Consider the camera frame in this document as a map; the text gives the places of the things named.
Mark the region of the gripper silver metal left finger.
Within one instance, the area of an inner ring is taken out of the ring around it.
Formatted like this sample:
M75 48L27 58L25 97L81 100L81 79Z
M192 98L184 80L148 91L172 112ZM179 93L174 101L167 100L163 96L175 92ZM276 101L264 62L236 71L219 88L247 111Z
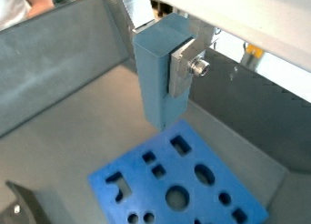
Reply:
M121 12L128 22L128 31L140 32L155 23L151 0L117 0Z

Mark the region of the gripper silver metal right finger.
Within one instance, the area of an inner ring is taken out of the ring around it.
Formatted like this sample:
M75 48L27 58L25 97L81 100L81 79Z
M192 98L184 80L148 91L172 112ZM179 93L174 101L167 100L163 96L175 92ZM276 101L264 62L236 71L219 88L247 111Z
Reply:
M211 45L215 27L188 16L191 37L171 53L170 57L170 94L179 97L190 88L192 78L203 77L208 72L210 63L204 59Z

